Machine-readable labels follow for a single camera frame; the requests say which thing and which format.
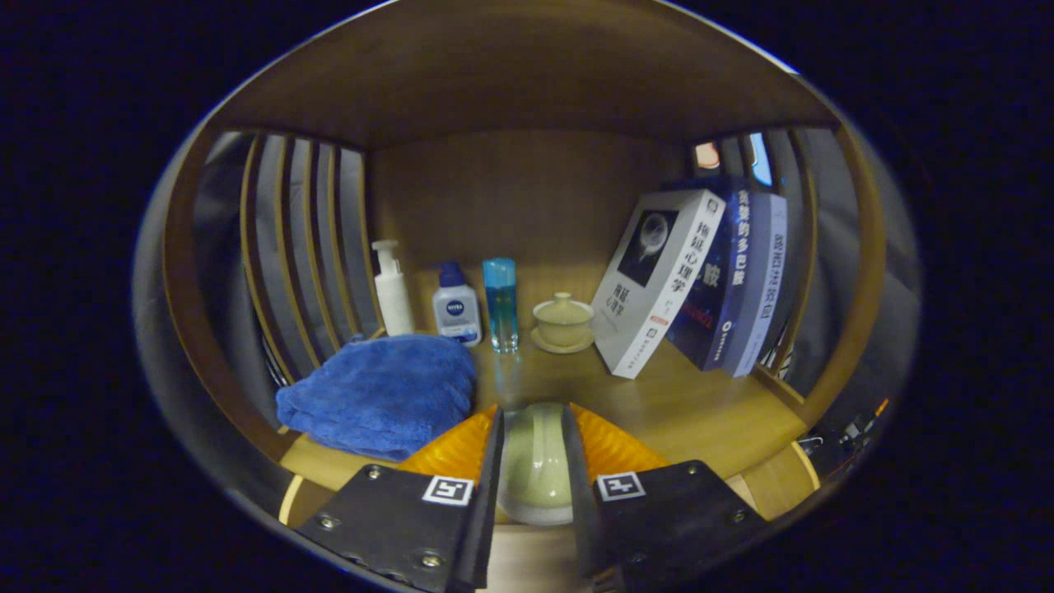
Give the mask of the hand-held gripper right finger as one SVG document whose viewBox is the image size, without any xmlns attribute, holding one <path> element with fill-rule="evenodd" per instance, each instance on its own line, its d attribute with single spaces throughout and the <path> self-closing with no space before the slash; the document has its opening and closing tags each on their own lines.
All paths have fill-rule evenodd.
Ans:
<svg viewBox="0 0 1054 593">
<path fill-rule="evenodd" d="M 769 523 L 700 460 L 590 477 L 562 413 L 577 566 L 596 592 L 670 592 L 746 551 Z"/>
</svg>

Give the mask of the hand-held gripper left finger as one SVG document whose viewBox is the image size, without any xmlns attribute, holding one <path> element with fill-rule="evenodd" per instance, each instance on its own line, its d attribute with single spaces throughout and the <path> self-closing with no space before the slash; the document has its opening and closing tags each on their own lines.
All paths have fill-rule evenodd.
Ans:
<svg viewBox="0 0 1054 593">
<path fill-rule="evenodd" d="M 388 591 L 485 589 L 504 441 L 505 414 L 496 408 L 477 478 L 366 464 L 296 532 Z"/>
</svg>

